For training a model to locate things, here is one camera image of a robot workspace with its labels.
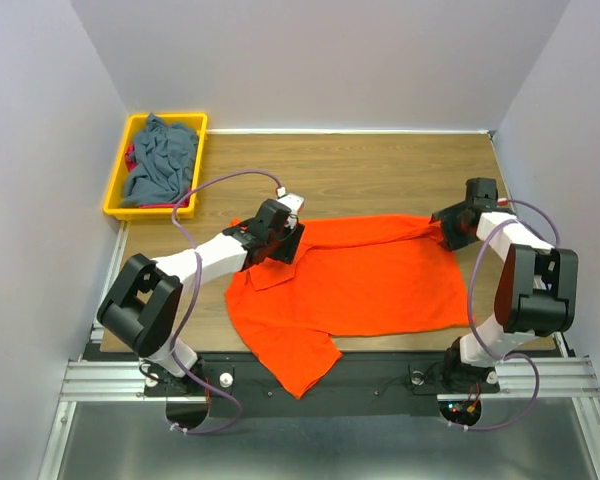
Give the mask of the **orange polo shirt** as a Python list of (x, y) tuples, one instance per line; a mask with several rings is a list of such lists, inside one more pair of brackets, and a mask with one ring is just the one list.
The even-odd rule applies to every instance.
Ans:
[(406, 215), (308, 221), (289, 265), (235, 274), (229, 318), (295, 398), (340, 359), (336, 337), (440, 331), (468, 324), (467, 291), (439, 224)]

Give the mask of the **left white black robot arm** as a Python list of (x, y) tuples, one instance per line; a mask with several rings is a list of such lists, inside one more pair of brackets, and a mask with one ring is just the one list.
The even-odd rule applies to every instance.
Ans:
[(182, 295), (197, 294), (205, 283), (267, 259), (292, 263), (304, 232), (298, 220), (303, 204), (295, 194), (267, 199), (254, 217), (199, 246), (154, 259), (130, 257), (102, 300), (97, 320), (138, 357), (168, 372), (179, 393), (195, 392), (203, 373), (195, 364), (197, 354), (173, 332)]

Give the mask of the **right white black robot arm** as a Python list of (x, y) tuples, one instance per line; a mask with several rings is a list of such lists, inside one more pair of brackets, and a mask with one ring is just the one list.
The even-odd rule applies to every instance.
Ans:
[(510, 203), (495, 180), (471, 178), (463, 201), (431, 216), (447, 250), (480, 242), (503, 262), (492, 314), (445, 352), (439, 378), (450, 390), (494, 383), (497, 362), (533, 339), (567, 331), (575, 318), (577, 254), (544, 240)]

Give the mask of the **grey t shirt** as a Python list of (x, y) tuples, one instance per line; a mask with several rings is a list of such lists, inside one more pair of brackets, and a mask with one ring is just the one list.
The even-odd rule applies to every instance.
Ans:
[(198, 133), (181, 122), (150, 114), (132, 138), (133, 165), (123, 183), (121, 208), (177, 203), (191, 188)]

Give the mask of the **yellow plastic bin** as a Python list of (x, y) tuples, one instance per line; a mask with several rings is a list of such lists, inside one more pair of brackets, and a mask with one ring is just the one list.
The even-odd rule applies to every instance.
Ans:
[[(133, 114), (125, 125), (124, 133), (120, 146), (118, 148), (117, 158), (114, 161), (114, 167), (109, 180), (105, 200), (103, 203), (103, 212), (113, 216), (120, 221), (139, 221), (148, 219), (166, 218), (171, 214), (175, 204), (156, 205), (140, 208), (121, 208), (122, 200), (121, 190), (123, 182), (126, 180), (129, 170), (125, 166), (125, 153), (129, 147), (132, 147), (132, 138), (144, 126), (147, 117), (150, 114)], [(199, 185), (199, 178), (202, 167), (203, 151), (205, 140), (207, 138), (208, 116), (202, 112), (187, 113), (162, 113), (155, 114), (165, 120), (167, 124), (181, 122), (191, 129), (194, 129), (199, 136), (199, 145), (196, 155), (196, 164), (194, 167), (193, 181), (190, 190), (184, 195), (188, 199), (181, 204), (178, 214), (182, 218), (191, 218), (195, 211), (196, 196), (190, 192)]]

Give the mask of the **left aluminium side rail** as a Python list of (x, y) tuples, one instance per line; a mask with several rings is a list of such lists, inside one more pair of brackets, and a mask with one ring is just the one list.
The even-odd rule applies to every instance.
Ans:
[[(113, 251), (112, 251), (112, 254), (110, 257), (110, 261), (109, 261), (108, 268), (107, 268), (105, 278), (104, 278), (103, 288), (102, 288), (96, 309), (99, 309), (99, 306), (105, 299), (111, 285), (113, 284), (113, 282), (119, 272), (119, 268), (120, 268), (120, 265), (122, 262), (122, 257), (123, 257), (124, 250), (125, 250), (126, 243), (127, 243), (128, 231), (129, 231), (129, 222), (121, 221), (119, 224), (116, 241), (115, 241)], [(101, 325), (99, 320), (97, 318), (95, 318), (93, 321), (92, 327), (91, 327), (89, 342), (90, 343), (101, 343), (103, 336), (104, 336), (104, 327)]]

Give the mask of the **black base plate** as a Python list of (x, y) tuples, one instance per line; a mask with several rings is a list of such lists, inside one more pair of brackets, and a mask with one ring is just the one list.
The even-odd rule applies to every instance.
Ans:
[(471, 403), (499, 391), (493, 367), (462, 367), (440, 351), (346, 352), (300, 399), (249, 353), (204, 353), (193, 373), (235, 398), (245, 418), (437, 416), (444, 395)]

